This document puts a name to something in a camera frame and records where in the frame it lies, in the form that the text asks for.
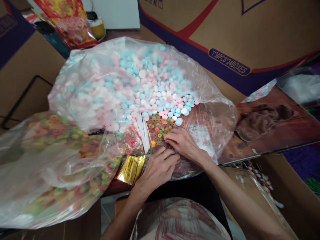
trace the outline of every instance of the pink patterned fabric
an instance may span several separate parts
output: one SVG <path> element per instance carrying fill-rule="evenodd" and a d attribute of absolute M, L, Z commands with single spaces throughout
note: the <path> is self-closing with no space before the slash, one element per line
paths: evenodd
<path fill-rule="evenodd" d="M 231 238 L 223 225 L 199 203 L 183 198 L 168 198 L 146 203 L 142 207 L 131 239 Z"/>

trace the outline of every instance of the yellow container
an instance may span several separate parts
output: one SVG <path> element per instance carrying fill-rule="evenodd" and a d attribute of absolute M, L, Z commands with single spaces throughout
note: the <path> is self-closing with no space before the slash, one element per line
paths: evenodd
<path fill-rule="evenodd" d="M 105 36 L 106 29 L 103 25 L 103 20 L 101 17 L 98 17 L 97 20 L 89 20 L 90 27 L 92 29 L 93 36 L 99 40 Z"/>

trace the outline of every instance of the table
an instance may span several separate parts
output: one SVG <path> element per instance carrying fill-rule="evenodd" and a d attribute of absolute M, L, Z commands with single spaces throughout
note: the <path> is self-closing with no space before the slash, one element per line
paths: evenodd
<path fill-rule="evenodd" d="M 251 112 L 251 108 L 257 107 L 260 104 L 268 104 L 271 107 L 283 104 L 296 111 L 296 115 L 288 121 L 281 122 L 270 137 L 261 137 L 246 143 L 236 133 L 233 134 L 221 157 L 218 159 L 220 166 L 320 142 L 320 122 L 277 86 L 266 97 L 255 102 L 239 103 L 237 105 L 238 112 L 240 113 L 238 121 L 242 118 L 241 113 Z M 129 184 L 114 179 L 102 197 L 131 189 L 132 186 Z"/>

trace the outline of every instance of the hand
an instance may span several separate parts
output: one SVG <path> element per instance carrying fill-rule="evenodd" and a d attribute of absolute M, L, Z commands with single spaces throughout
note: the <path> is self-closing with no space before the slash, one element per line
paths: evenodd
<path fill-rule="evenodd" d="M 172 129 L 164 136 L 164 140 L 182 156 L 194 161 L 200 166 L 203 166 L 203 161 L 210 159 L 208 153 L 200 149 L 192 139 L 190 133 L 184 129 Z"/>
<path fill-rule="evenodd" d="M 148 161 L 146 170 L 137 180 L 135 187 L 148 197 L 154 190 L 171 179 L 179 154 L 161 147 Z"/>

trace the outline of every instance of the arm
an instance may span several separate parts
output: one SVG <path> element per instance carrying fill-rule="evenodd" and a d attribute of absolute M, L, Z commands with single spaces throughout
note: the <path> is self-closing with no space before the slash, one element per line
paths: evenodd
<path fill-rule="evenodd" d="M 149 195 L 171 179 L 179 154 L 160 148 L 148 161 L 146 170 L 136 182 L 124 207 L 112 220 L 101 240 L 130 239 L 137 215 Z"/>
<path fill-rule="evenodd" d="M 206 172 L 223 202 L 248 238 L 290 239 L 289 235 L 266 214 L 232 179 L 222 171 L 183 129 L 171 130 L 165 141 L 186 158 L 196 162 Z"/>

